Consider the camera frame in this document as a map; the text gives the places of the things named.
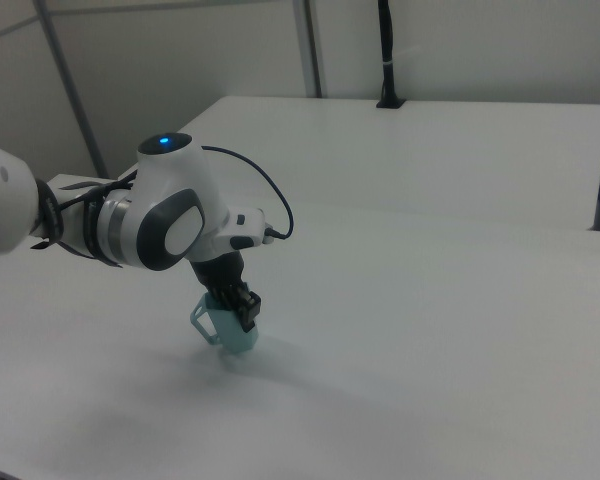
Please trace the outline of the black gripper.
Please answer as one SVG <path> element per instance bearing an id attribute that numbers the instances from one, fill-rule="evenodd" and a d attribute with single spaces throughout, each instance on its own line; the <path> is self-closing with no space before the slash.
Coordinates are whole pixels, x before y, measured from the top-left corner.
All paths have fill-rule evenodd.
<path id="1" fill-rule="evenodd" d="M 247 291 L 247 284 L 242 280 L 244 260 L 241 253 L 226 253 L 212 260 L 192 262 L 191 266 L 198 281 L 222 308 L 235 308 L 235 290 L 245 290 L 238 295 L 237 316 L 242 330 L 250 332 L 256 326 L 261 298 L 255 292 Z"/>

